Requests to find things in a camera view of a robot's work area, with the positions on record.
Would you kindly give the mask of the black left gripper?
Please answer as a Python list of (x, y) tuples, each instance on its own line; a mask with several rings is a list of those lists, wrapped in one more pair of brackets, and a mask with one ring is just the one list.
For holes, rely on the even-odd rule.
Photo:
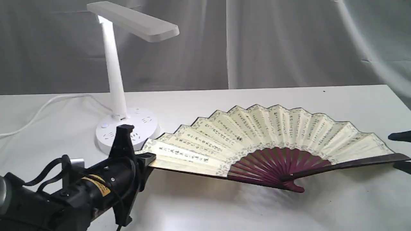
[(134, 126), (127, 124), (117, 126), (106, 164), (110, 190), (107, 205), (113, 209), (119, 227), (131, 223), (130, 212), (135, 198), (145, 189), (153, 170), (149, 165), (156, 159), (153, 153), (135, 154), (130, 136), (133, 129)]

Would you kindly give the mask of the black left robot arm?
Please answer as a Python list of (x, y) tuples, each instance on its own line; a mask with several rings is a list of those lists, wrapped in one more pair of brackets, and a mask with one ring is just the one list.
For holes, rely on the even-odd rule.
[(132, 125), (120, 125), (109, 156), (85, 168), (63, 155), (25, 182), (8, 172), (1, 177), (2, 231), (86, 231), (113, 209), (117, 230), (132, 222), (130, 213), (145, 189), (156, 159), (135, 154)]

